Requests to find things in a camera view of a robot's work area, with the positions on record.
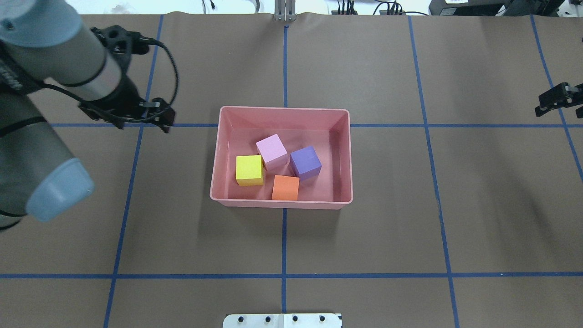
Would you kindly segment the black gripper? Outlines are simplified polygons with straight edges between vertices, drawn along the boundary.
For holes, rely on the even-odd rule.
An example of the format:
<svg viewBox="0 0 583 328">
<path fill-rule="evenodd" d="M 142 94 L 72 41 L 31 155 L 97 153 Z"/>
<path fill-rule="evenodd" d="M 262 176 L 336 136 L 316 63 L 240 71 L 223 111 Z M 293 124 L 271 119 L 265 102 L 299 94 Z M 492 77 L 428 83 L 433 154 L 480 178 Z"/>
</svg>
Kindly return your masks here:
<svg viewBox="0 0 583 328">
<path fill-rule="evenodd" d="M 176 118 L 171 104 L 159 97 L 147 102 L 127 75 L 133 55 L 147 54 L 150 40 L 121 26 L 92 27 L 90 31 L 103 46 L 106 56 L 96 76 L 83 85 L 92 94 L 81 96 L 80 110 L 92 120 L 111 123 L 118 129 L 140 120 L 169 133 Z"/>
</svg>

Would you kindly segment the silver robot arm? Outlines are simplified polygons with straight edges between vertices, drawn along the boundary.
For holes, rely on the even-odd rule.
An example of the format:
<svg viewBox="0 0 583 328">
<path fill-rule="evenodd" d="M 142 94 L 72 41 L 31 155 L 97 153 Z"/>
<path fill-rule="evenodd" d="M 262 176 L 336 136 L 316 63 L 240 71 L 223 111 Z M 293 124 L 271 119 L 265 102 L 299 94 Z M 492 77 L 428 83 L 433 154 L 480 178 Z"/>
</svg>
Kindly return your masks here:
<svg viewBox="0 0 583 328">
<path fill-rule="evenodd" d="M 119 25 L 88 27 L 64 0 L 3 0 L 1 20 L 1 230 L 31 216 L 48 221 L 89 197 L 95 184 L 46 118 L 40 92 L 77 102 L 118 129 L 152 124 L 168 133 L 179 73 L 160 40 Z M 128 75 L 135 55 L 156 46 L 174 73 L 172 98 L 142 97 Z"/>
</svg>

